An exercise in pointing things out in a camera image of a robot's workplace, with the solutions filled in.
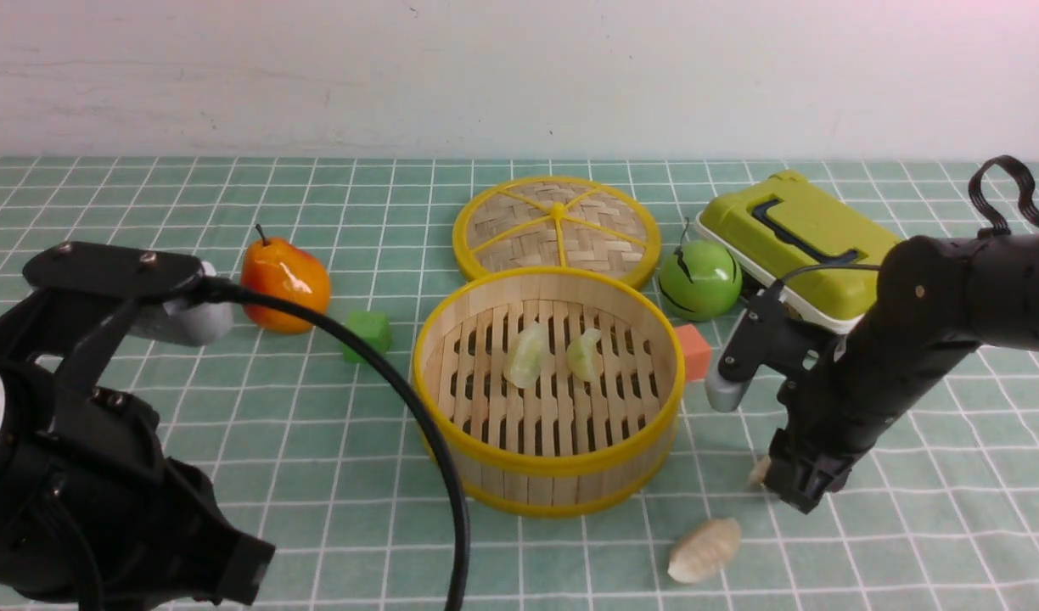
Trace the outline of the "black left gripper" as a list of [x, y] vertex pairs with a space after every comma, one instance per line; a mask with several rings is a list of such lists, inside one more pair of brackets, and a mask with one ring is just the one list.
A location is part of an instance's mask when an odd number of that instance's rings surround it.
[[192, 255], [65, 241], [30, 259], [0, 316], [0, 585], [43, 603], [250, 606], [275, 548], [224, 517], [208, 476], [164, 456], [160, 419], [101, 375], [140, 311], [213, 303]]

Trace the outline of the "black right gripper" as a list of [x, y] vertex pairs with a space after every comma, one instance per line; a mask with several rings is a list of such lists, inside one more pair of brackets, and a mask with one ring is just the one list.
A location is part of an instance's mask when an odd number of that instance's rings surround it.
[[838, 453], [798, 442], [790, 429], [777, 429], [769, 442], [769, 467], [763, 486], [781, 502], [807, 515], [829, 492], [841, 492], [856, 464], [854, 453]]

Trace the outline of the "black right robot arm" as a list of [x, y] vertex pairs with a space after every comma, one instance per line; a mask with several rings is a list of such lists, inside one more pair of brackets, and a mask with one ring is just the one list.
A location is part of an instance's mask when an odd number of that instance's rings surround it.
[[885, 256], [876, 301], [777, 395], [788, 422], [764, 483], [810, 512], [880, 436], [982, 345], [1039, 352], [1039, 235], [915, 237]]

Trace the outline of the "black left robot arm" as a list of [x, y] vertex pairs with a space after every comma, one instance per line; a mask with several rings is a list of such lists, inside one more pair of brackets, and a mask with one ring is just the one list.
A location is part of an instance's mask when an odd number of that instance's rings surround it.
[[208, 476], [164, 455], [160, 418], [100, 382], [127, 336], [231, 329], [192, 255], [65, 241], [23, 267], [0, 316], [0, 586], [81, 610], [179, 599], [250, 606], [275, 548], [233, 526]]

